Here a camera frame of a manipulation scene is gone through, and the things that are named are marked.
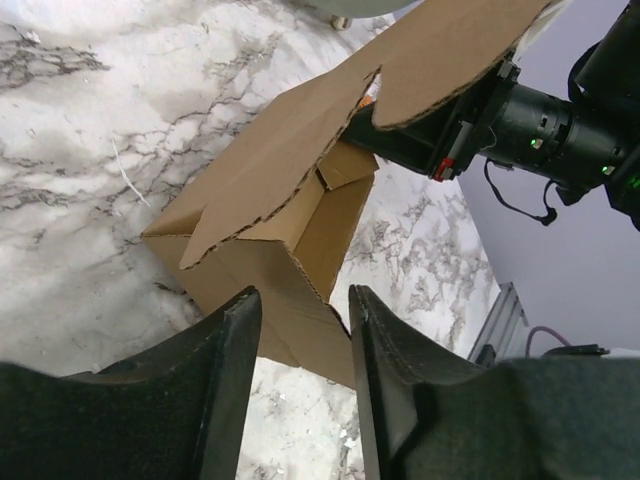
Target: white marble surface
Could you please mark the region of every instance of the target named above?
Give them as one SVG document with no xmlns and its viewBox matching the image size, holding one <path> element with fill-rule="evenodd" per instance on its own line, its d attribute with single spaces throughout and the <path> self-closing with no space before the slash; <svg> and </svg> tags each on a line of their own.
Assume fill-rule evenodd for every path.
<svg viewBox="0 0 640 480">
<path fill-rule="evenodd" d="M 275 95 L 391 21 L 337 33 L 285 0 L 7 1 L 0 18 L 0 358 L 55 375 L 200 318 L 140 231 Z M 350 283 L 458 352 L 497 293 L 457 184 L 389 166 L 334 292 L 342 312 Z M 352 391 L 259 359 L 238 478 L 363 479 L 358 435 Z"/>
</svg>

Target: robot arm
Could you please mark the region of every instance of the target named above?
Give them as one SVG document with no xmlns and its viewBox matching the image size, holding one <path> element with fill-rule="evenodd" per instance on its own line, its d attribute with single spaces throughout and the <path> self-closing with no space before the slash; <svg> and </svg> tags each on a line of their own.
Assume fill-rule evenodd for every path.
<svg viewBox="0 0 640 480">
<path fill-rule="evenodd" d="M 479 154 L 546 177 L 567 206 L 604 185 L 612 208 L 640 230 L 639 51 L 640 0 L 631 0 L 574 65 L 569 101 L 520 85 L 511 52 L 412 125 L 376 130 L 374 103 L 354 116 L 342 140 L 440 182 L 464 172 Z"/>
</svg>

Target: brown box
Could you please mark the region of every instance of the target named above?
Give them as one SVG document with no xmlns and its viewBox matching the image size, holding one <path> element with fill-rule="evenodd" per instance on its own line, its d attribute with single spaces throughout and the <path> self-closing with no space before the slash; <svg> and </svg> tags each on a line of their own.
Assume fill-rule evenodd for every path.
<svg viewBox="0 0 640 480">
<path fill-rule="evenodd" d="M 336 143 L 376 75 L 374 123 L 409 124 L 476 81 L 545 0 L 426 0 L 334 70 L 278 96 L 143 233 L 204 313 L 247 285 L 264 303 L 260 355 L 353 387 L 328 306 L 376 169 Z"/>
</svg>

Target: white thread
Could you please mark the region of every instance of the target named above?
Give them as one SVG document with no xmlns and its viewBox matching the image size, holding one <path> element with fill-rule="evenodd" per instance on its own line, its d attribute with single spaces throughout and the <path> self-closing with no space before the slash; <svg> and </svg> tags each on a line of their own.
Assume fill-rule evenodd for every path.
<svg viewBox="0 0 640 480">
<path fill-rule="evenodd" d="M 118 148 L 116 147 L 116 141 L 113 138 L 111 139 L 111 146 L 113 147 L 113 151 L 116 154 L 116 163 L 118 164 L 118 168 L 120 168 L 120 173 L 122 174 L 124 183 L 126 183 L 129 186 L 129 188 L 133 190 L 133 193 L 135 193 L 138 196 L 138 198 L 142 200 L 142 203 L 144 203 L 147 207 L 151 208 L 151 205 L 149 205 L 149 202 L 147 202 L 147 200 L 142 196 L 142 194 L 138 191 L 138 189 L 133 185 L 131 180 L 129 180 L 129 177 L 127 176 L 127 172 L 125 172 L 124 166 L 122 166 L 122 162 L 120 161 L 120 154 L 118 153 Z"/>
</svg>

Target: purple cable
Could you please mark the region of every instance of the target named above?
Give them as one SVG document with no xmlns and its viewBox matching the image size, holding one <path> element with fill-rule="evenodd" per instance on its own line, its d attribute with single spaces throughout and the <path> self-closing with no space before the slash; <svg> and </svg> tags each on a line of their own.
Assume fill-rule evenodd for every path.
<svg viewBox="0 0 640 480">
<path fill-rule="evenodd" d="M 543 325 L 538 325 L 537 327 L 533 327 L 529 331 L 529 335 L 527 336 L 527 346 L 525 347 L 525 351 L 524 351 L 524 356 L 525 357 L 529 357 L 530 354 L 531 354 L 531 342 L 532 342 L 533 336 L 536 334 L 536 332 L 546 332 L 549 335 L 551 335 L 552 337 L 554 337 L 556 340 L 558 340 L 565 347 L 570 347 L 571 346 L 571 344 L 567 341 L 567 339 L 564 338 L 562 335 L 560 335 L 558 332 L 556 332 L 553 328 L 545 327 Z"/>
</svg>

